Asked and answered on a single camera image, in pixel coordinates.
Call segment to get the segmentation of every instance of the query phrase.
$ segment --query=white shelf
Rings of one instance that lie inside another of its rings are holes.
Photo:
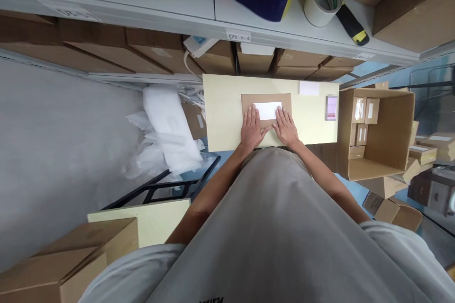
[[[312,26],[302,10],[304,0],[293,0],[280,23],[266,21],[235,0],[55,0],[76,4],[102,22],[166,32],[227,39],[226,29],[251,32],[253,43],[294,50],[354,57],[361,52],[374,54],[372,62],[410,66],[454,50],[446,47],[414,53],[371,36],[374,9],[353,0],[347,6],[364,26],[371,41],[357,46],[337,18],[323,28]],[[0,9],[59,16],[37,0],[0,0]]]

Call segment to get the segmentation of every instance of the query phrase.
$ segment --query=white cable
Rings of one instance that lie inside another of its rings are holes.
[[[188,69],[189,72],[191,72],[193,75],[195,76],[198,76],[199,78],[202,79],[202,77],[200,75],[197,75],[195,74],[193,71],[190,70],[190,68],[188,67],[188,64],[186,62],[186,59],[188,58],[188,55],[190,54],[190,51],[186,51],[185,54],[183,55],[183,62],[185,63],[185,66],[186,68]]]

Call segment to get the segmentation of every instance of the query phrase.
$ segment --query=white card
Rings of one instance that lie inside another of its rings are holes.
[[[301,80],[299,82],[299,95],[319,96],[319,83]]]
[[[429,140],[436,140],[436,141],[450,141],[453,137],[446,137],[446,136],[431,136]]]
[[[275,111],[278,107],[282,107],[281,102],[255,103],[255,106],[259,110],[261,121],[276,119]]]

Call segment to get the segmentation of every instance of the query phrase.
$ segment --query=yellow cardboard sheet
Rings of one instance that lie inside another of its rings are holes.
[[[326,121],[326,96],[338,96],[339,84],[317,82],[318,95],[299,95],[298,80],[204,74],[204,98],[209,151],[234,150],[240,143],[241,94],[290,93],[292,118],[305,144],[337,141],[338,120]],[[259,147],[282,146],[270,130]]]

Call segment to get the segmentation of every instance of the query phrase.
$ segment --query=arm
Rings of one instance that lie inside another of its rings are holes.
[[[370,220],[362,207],[356,202],[345,185],[327,166],[315,156],[300,140],[297,129],[289,112],[278,107],[277,124],[273,124],[281,142],[289,146],[308,168],[316,183],[345,211],[356,223]]]
[[[227,193],[229,187],[240,170],[240,166],[247,156],[264,139],[265,134],[271,129],[267,127],[261,132],[259,111],[253,105],[248,108],[243,117],[240,131],[240,144],[201,190],[194,202],[188,208],[182,220],[166,241],[166,244],[189,244],[210,214],[218,206]]]

